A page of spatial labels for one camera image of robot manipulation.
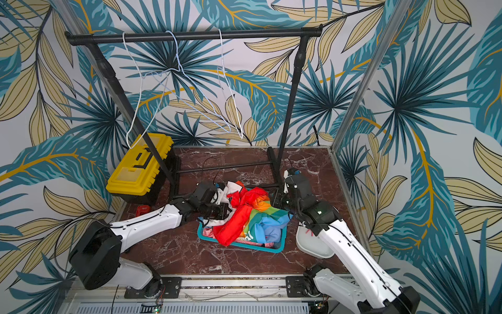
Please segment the light blue wire hanger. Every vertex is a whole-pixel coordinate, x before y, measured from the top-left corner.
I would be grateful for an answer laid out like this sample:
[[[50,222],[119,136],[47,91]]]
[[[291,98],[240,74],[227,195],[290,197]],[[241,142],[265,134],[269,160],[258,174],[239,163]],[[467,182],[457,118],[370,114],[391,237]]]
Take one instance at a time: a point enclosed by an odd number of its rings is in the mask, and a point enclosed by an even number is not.
[[[172,40],[175,43],[174,44],[174,46],[175,46],[175,60],[176,60],[177,68],[167,68],[167,69],[165,69],[163,71],[151,71],[151,72],[146,73],[142,77],[141,80],[143,81],[144,78],[146,78],[148,76],[152,76],[152,77],[154,77],[158,81],[158,83],[160,85],[166,87],[167,85],[165,83],[163,83],[163,81],[159,81],[157,79],[157,77],[161,77],[164,74],[166,74],[166,75],[170,74],[171,76],[173,76],[173,73],[178,73],[182,78],[186,79],[191,84],[190,86],[187,85],[185,87],[186,93],[189,94],[188,90],[192,87],[193,88],[193,91],[192,91],[193,97],[202,95],[201,101],[203,101],[206,98],[206,95],[202,91],[199,91],[199,89],[197,88],[196,82],[191,77],[189,77],[185,73],[185,71],[184,71],[184,68],[182,66],[182,63],[181,63],[180,57],[179,57],[179,44],[178,44],[178,41],[177,41],[177,38],[176,38],[175,34],[172,31],[170,31],[170,30],[165,31],[165,33],[169,34],[172,37]],[[197,111],[199,114],[201,114],[202,116],[204,116],[206,119],[210,120],[212,123],[216,124],[217,127],[220,128],[223,132],[231,133],[231,126],[229,125],[228,122],[225,123],[225,125],[226,125],[226,128],[225,128],[225,127],[217,124],[214,119],[210,118],[209,114],[203,113],[202,111],[196,109],[195,105],[191,105],[191,104],[187,103],[186,101],[182,100],[181,98],[179,98],[179,100],[181,100],[189,108]]]

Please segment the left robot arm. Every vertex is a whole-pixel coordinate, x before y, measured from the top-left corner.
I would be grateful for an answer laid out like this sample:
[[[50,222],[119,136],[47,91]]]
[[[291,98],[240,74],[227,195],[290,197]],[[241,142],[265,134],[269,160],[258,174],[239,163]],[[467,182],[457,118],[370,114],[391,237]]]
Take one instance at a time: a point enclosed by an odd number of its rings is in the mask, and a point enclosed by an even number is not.
[[[86,290],[110,284],[156,298],[164,286],[158,272],[147,263],[123,259],[122,253],[156,234],[178,228],[192,215],[207,220],[227,218],[231,209],[222,196],[213,184],[200,183],[191,194],[140,217],[110,224],[94,221],[70,252],[70,264]]]

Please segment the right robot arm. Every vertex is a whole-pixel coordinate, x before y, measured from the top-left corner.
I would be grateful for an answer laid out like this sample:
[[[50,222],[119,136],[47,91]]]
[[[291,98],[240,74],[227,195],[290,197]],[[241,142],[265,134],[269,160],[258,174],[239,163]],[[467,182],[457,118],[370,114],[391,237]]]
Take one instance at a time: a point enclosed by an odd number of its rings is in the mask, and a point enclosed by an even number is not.
[[[350,283],[320,264],[304,274],[307,293],[332,297],[353,313],[416,313],[420,295],[404,287],[357,240],[338,210],[312,192],[309,180],[295,168],[284,173],[281,208],[327,245],[354,278]]]

